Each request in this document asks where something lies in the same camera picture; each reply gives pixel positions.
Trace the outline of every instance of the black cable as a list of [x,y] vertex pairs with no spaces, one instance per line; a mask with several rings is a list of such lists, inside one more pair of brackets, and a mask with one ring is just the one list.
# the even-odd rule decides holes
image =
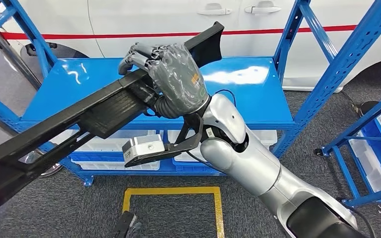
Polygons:
[[345,205],[344,203],[341,202],[341,204],[346,207],[347,209],[350,209],[352,212],[354,212],[355,214],[357,214],[361,219],[363,219],[364,223],[366,223],[366,227],[367,229],[369,230],[369,234],[370,234],[370,238],[376,238],[376,234],[375,234],[375,231],[373,230],[372,226],[370,225],[369,221],[366,219],[366,217],[360,213],[359,211],[357,211],[356,209],[354,209],[353,207],[350,207],[350,206],[347,206]]
[[233,101],[234,101],[234,106],[236,106],[236,97],[234,96],[234,93],[228,89],[221,89],[221,90],[218,90],[217,92],[215,92],[214,94],[217,94],[219,92],[223,92],[223,91],[226,91],[226,92],[229,92],[231,94],[231,96],[233,97]]
[[214,167],[213,167],[212,165],[210,165],[209,163],[207,163],[207,162],[205,162],[204,160],[202,160],[202,159],[196,157],[196,156],[193,155],[191,152],[187,151],[186,153],[187,153],[188,155],[190,155],[192,158],[194,158],[194,159],[198,160],[199,162],[203,163],[204,165],[206,165],[206,166],[208,166],[208,167],[210,167],[210,168],[213,168],[213,169],[215,169],[215,170],[218,171],[218,172],[221,172],[221,171],[219,171],[218,169],[214,168]]
[[341,90],[340,93],[350,100],[352,104],[354,104],[354,100],[346,92],[344,92],[344,90]]

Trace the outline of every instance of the blue metal shelf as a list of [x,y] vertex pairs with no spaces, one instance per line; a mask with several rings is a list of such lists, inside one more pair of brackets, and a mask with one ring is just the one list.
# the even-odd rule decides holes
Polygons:
[[[343,202],[349,206],[357,206],[370,202],[381,202],[381,191],[374,192],[372,186],[370,185],[366,172],[360,163],[359,158],[355,155],[351,145],[348,143],[350,139],[360,139],[367,140],[368,144],[372,147],[374,153],[376,154],[380,164],[381,164],[381,126],[377,121],[377,117],[381,114],[381,101],[374,106],[370,111],[368,111],[364,116],[362,116],[358,121],[341,133],[336,139],[334,139],[328,145],[322,147],[323,155],[330,156],[331,152],[334,152],[337,162],[340,165],[342,173],[347,180],[348,187],[353,194],[353,199],[343,200]],[[365,136],[355,136],[359,131],[362,131]],[[351,173],[348,171],[347,165],[345,164],[344,158],[342,157],[339,148],[342,146],[347,146],[351,153],[351,156],[363,178],[363,182],[369,194],[361,196],[358,189],[351,177]]]
[[[17,0],[1,0],[1,2],[6,6],[6,11],[0,16],[0,27],[13,16],[27,38],[34,44],[44,76],[42,87],[23,117],[19,118],[0,102],[0,121],[7,127],[22,132],[119,78],[117,68],[120,58],[57,59],[19,2]],[[277,157],[283,155],[294,142],[381,34],[381,0],[375,0],[337,53],[310,9],[309,3],[310,0],[295,0],[273,57],[224,58],[201,69],[209,93],[212,94],[220,89],[233,91],[236,95],[237,108],[250,128],[284,130],[273,148]],[[281,85],[288,52],[303,18],[311,27],[330,65],[293,118]],[[181,119],[167,120],[139,116],[124,128],[179,129],[181,126]],[[41,147],[45,151],[51,148],[49,143]],[[68,158],[63,159],[62,164],[79,176],[85,185],[91,185],[94,175],[143,174],[132,171],[83,171]],[[173,166],[171,161],[163,161],[160,170],[152,175],[168,175],[173,171]],[[175,175],[191,174],[181,172]]]
[[[121,58],[60,59],[21,118],[42,121],[119,79]],[[272,58],[230,57],[201,68],[210,94],[229,89],[252,129],[287,129],[294,125]],[[141,115],[124,129],[180,129],[183,119]]]

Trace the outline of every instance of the yellow floor tape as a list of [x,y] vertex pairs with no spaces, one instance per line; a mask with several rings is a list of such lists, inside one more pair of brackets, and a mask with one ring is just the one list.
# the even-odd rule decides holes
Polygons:
[[224,238],[223,208],[221,206],[220,187],[154,187],[154,188],[128,188],[125,191],[123,211],[129,211],[131,195],[172,195],[213,193],[215,207],[215,221],[217,237]]

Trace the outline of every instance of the robotic hand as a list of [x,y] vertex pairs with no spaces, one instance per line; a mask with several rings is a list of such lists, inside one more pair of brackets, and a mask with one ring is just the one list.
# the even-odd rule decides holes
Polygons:
[[[183,45],[147,47],[136,43],[121,62],[119,72],[126,73],[132,65],[148,71],[167,98],[167,107],[176,116],[184,116],[185,123],[189,115],[201,116],[203,129],[195,132],[201,134],[204,159],[261,199],[288,236],[364,237],[357,231],[356,219],[348,209],[280,164],[246,126],[227,97],[207,94],[202,75]],[[144,138],[131,139],[124,146],[127,166],[131,161],[139,164],[136,158],[143,154],[156,154],[139,150],[142,144],[134,145],[138,140]],[[145,146],[156,148],[157,143],[160,141]]]

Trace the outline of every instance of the gray floor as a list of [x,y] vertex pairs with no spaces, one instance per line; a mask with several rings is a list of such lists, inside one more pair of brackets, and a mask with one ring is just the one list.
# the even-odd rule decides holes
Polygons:
[[[381,99],[381,64],[350,82],[344,91],[355,102]],[[0,56],[0,99],[21,114],[34,90]],[[296,112],[306,92],[286,92]],[[297,138],[281,162],[305,181],[334,197],[350,191],[333,158],[317,157],[313,150],[335,138],[357,119],[345,95],[332,95]],[[0,131],[0,143],[8,139]],[[343,155],[349,158],[346,151]],[[366,192],[354,163],[347,160],[362,193]],[[0,208],[0,237],[104,237],[113,228],[128,187],[219,186],[226,237],[283,237],[265,207],[227,177],[97,177],[83,187],[66,170],[38,179]],[[131,209],[144,222],[147,237],[215,237],[213,201],[209,195],[137,196]],[[376,204],[359,208],[381,237],[381,213]],[[358,219],[360,229],[364,223]]]

